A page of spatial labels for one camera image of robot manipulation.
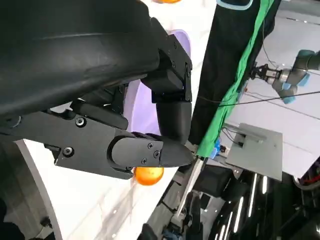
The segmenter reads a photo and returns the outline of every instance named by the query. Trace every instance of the white table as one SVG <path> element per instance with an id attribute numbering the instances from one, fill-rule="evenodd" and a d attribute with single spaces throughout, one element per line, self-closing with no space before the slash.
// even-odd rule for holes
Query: white table
<path id="1" fill-rule="evenodd" d="M 144 0 L 166 30 L 183 29 L 191 42 L 191 86 L 196 102 L 201 67 L 216 8 L 213 0 L 158 4 Z M 135 240 L 177 171 L 166 168 L 153 186 L 54 165 L 42 143 L 17 142 L 39 187 L 57 240 Z"/>

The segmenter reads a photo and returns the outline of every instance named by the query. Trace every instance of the white wall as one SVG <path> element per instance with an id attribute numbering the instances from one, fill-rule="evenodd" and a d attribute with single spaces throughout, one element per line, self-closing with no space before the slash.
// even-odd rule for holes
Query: white wall
<path id="1" fill-rule="evenodd" d="M 320 22 L 315 16 L 278 12 L 275 29 L 264 41 L 265 50 L 276 66 L 290 68 L 301 49 L 320 50 L 320 25 L 304 20 Z M 256 61 L 258 66 L 268 62 L 263 50 Z M 251 93 L 243 95 L 240 102 L 278 97 L 270 85 L 259 79 L 250 80 L 247 90 Z M 320 91 L 320 76 L 315 74 L 311 74 L 307 86 L 298 89 L 298 94 L 313 91 Z M 227 122 L 247 123 L 283 133 L 283 171 L 297 177 L 320 156 L 320 94 L 298 96 L 295 102 L 287 105 L 281 100 L 238 105 Z"/>

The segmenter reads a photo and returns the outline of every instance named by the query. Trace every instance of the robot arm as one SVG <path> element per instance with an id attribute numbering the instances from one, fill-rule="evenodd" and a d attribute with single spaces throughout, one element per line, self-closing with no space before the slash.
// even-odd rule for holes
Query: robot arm
<path id="1" fill-rule="evenodd" d="M 272 85 L 285 104 L 292 103 L 298 87 L 307 84 L 309 70 L 320 70 L 320 52 L 300 50 L 291 69 L 271 69 L 268 64 L 255 67 L 251 78 L 260 78 Z"/>
<path id="2" fill-rule="evenodd" d="M 120 179 L 193 161 L 192 62 L 145 4 L 17 1 L 0 9 L 0 139 L 44 143 L 57 166 Z M 152 91 L 162 136 L 127 132 L 121 114 L 79 100 L 137 79 Z M 67 102 L 72 110 L 50 110 Z"/>

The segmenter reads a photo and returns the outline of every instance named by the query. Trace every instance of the black cloth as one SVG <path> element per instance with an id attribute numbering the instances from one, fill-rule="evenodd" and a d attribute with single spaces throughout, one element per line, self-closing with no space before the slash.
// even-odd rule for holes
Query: black cloth
<path id="1" fill-rule="evenodd" d="M 264 36 L 273 30 L 275 16 L 281 0 L 274 0 L 265 18 Z M 236 11 L 216 6 L 210 35 L 204 55 L 198 96 L 212 101 L 221 101 L 235 82 L 239 61 L 253 35 L 260 0 L 253 0 L 252 6 Z M 248 59 L 244 83 L 262 47 L 262 26 Z M 192 144 L 199 145 L 215 116 L 219 103 L 197 98 L 189 135 Z"/>

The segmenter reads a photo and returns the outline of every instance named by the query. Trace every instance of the purple object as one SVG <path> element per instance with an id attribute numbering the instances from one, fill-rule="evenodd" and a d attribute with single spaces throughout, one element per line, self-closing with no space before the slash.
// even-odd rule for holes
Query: purple object
<path id="1" fill-rule="evenodd" d="M 173 30 L 183 49 L 191 54 L 190 40 L 183 30 Z M 123 115 L 128 119 L 128 132 L 151 133 L 160 135 L 156 104 L 151 102 L 151 90 L 140 80 L 130 82 L 124 99 Z"/>

